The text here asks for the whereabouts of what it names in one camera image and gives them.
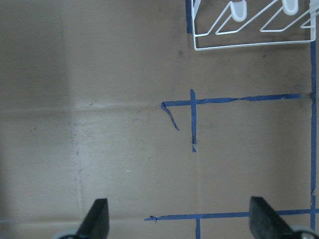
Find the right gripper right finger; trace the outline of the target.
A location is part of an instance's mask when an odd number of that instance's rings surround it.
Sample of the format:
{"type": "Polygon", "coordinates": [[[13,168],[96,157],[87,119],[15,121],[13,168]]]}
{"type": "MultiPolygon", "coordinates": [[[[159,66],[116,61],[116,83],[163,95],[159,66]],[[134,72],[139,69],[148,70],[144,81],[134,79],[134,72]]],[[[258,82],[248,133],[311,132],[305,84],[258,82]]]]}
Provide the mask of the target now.
{"type": "Polygon", "coordinates": [[[262,197],[251,197],[249,229],[255,239],[288,239],[294,231],[262,197]]]}

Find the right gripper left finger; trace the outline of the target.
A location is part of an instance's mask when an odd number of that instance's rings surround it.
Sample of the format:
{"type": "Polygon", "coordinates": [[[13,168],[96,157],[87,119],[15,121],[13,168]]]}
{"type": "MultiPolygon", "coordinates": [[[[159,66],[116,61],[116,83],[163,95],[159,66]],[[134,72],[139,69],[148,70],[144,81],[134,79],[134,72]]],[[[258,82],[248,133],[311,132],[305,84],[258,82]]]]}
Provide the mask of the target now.
{"type": "Polygon", "coordinates": [[[96,199],[75,234],[76,239],[106,239],[109,234],[107,198],[96,199]]]}

